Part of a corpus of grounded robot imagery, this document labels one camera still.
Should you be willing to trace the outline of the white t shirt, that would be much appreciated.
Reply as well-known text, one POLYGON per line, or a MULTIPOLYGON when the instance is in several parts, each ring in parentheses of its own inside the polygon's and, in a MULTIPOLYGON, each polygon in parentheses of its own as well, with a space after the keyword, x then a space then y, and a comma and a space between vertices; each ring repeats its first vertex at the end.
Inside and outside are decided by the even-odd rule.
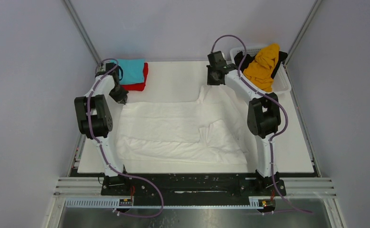
POLYGON ((116 153, 125 160, 243 165, 256 152, 247 104, 227 86, 203 86, 191 102, 126 104, 116 153))

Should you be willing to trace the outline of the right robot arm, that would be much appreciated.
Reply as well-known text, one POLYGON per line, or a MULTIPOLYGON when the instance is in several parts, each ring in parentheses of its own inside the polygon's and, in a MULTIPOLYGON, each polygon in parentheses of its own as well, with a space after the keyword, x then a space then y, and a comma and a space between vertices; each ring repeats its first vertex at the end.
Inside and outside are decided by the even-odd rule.
POLYGON ((255 136, 257 147, 256 190, 267 196, 275 189, 274 183, 279 181, 271 139, 281 123, 278 96, 257 90, 235 64, 227 63, 221 51, 208 54, 208 61, 207 84, 226 85, 248 104, 247 126, 255 136))

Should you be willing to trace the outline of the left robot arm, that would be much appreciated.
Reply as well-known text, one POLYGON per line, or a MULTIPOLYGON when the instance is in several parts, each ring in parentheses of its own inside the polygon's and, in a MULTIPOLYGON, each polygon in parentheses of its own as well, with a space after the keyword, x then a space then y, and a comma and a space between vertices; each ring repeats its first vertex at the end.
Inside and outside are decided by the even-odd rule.
POLYGON ((131 183, 125 166, 116 153, 113 117, 128 99, 128 91, 120 83, 123 69, 118 60, 107 58, 95 68, 95 81, 89 91, 74 99, 78 128, 96 147, 104 166, 105 189, 119 195, 130 191, 131 183))

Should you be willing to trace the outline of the folded cyan t shirt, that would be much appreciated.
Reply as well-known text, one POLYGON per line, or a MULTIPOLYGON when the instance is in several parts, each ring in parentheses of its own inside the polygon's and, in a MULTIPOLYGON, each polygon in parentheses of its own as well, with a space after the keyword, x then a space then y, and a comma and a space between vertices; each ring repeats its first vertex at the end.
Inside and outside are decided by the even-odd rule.
POLYGON ((140 59, 117 59, 118 66, 123 70, 123 78, 120 80, 122 85, 142 83, 143 67, 145 60, 140 59))

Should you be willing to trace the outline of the folded red t shirt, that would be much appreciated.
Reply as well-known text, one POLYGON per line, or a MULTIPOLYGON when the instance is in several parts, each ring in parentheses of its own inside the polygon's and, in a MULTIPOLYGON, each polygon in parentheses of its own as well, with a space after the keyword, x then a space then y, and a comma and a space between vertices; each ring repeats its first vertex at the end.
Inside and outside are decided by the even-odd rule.
POLYGON ((122 85, 122 87, 126 89, 127 91, 143 91, 146 87, 148 73, 149 73, 149 64, 145 62, 144 67, 143 67, 144 81, 142 83, 137 83, 137 84, 122 85))

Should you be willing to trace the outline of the yellow t shirt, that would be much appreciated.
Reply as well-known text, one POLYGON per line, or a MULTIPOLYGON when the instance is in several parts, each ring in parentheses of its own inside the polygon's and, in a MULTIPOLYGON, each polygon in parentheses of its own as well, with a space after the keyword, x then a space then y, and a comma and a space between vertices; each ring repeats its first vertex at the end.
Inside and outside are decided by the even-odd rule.
POLYGON ((261 49, 255 59, 243 71, 243 75, 255 86, 265 92, 272 92, 273 78, 271 77, 279 62, 280 46, 277 43, 261 49))

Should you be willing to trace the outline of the black t shirt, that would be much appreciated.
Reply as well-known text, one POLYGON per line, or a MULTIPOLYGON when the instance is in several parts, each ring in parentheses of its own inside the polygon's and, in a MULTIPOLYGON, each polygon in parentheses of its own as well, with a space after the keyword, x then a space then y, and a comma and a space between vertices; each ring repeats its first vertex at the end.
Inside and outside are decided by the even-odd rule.
POLYGON ((277 54, 270 53, 257 54, 253 58, 253 61, 243 71, 243 74, 247 78, 253 77, 259 80, 272 79, 272 75, 275 75, 276 73, 275 67, 278 61, 279 61, 279 52, 277 54))

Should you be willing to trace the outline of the white plastic basket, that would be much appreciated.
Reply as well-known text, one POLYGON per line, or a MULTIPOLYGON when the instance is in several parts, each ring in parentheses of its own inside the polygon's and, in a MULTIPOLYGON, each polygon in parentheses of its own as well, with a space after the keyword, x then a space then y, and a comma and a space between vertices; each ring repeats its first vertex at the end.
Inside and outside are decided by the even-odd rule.
MULTIPOLYGON (((229 51, 231 62, 238 67, 242 58, 246 55, 247 57, 241 66, 241 73, 243 73, 243 71, 253 61, 255 55, 257 55, 258 52, 265 47, 267 47, 267 45, 246 46, 246 49, 243 47, 232 48, 229 51)), ((284 61, 287 59, 287 57, 288 54, 286 52, 279 52, 279 61, 275 67, 276 73, 275 75, 272 75, 273 83, 271 88, 272 92, 276 93, 277 95, 288 93, 292 88, 284 67, 284 61)))

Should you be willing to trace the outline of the left metal frame post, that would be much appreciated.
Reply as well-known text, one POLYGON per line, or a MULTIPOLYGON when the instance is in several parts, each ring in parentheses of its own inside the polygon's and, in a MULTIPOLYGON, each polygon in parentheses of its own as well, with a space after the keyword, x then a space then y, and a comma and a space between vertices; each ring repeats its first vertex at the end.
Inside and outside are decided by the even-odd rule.
POLYGON ((81 39, 83 40, 85 46, 87 47, 88 51, 90 52, 93 60, 96 63, 101 62, 100 55, 98 54, 90 36, 88 35, 87 30, 84 27, 84 24, 82 23, 79 14, 77 13, 73 3, 71 0, 61 0, 64 7, 67 10, 68 15, 70 16, 74 26, 76 27, 81 39))

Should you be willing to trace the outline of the metal frame post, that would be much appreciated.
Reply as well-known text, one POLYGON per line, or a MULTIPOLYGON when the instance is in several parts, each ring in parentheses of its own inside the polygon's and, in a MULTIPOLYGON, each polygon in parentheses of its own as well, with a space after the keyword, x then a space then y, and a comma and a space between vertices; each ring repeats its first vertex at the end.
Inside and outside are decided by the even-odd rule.
POLYGON ((81 39, 83 40, 85 46, 87 47, 88 51, 90 52, 93 60, 96 63, 101 62, 100 55, 98 54, 90 36, 88 35, 87 30, 84 27, 84 24, 82 23, 79 14, 77 13, 73 3, 71 0, 61 0, 64 7, 67 10, 68 15, 70 16, 74 26, 76 27, 81 39))
POLYGON ((291 47, 290 47, 290 50, 288 51, 288 57, 287 59, 284 61, 284 65, 286 66, 292 59, 295 51, 297 50, 300 42, 302 41, 305 33, 307 32, 310 24, 312 23, 317 11, 319 10, 321 4, 322 4, 323 0, 315 0, 314 1, 314 4, 313 6, 311 7, 303 25, 301 26, 299 32, 297 33, 297 36, 294 40, 294 42, 292 43, 291 47))

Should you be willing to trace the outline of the right metal frame post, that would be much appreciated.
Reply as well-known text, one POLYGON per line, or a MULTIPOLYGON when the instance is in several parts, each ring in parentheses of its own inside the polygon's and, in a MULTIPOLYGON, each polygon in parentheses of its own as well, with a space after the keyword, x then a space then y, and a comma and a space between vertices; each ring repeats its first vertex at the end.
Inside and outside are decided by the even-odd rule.
POLYGON ((291 47, 290 47, 290 50, 288 51, 288 57, 287 59, 284 61, 284 65, 286 66, 292 59, 295 51, 297 50, 300 42, 302 41, 305 33, 307 32, 310 24, 312 23, 317 11, 319 10, 321 4, 322 4, 323 0, 315 0, 314 1, 314 4, 313 6, 311 7, 303 25, 301 26, 299 32, 297 33, 297 36, 294 40, 294 42, 292 43, 291 47))

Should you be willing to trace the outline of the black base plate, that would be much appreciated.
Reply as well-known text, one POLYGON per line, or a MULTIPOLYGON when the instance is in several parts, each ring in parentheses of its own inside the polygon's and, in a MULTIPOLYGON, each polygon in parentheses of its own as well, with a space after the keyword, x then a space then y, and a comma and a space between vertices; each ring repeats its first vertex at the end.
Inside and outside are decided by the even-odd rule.
POLYGON ((102 196, 129 197, 135 206, 247 206, 249 198, 286 196, 285 183, 275 175, 256 173, 133 173, 106 176, 102 196))

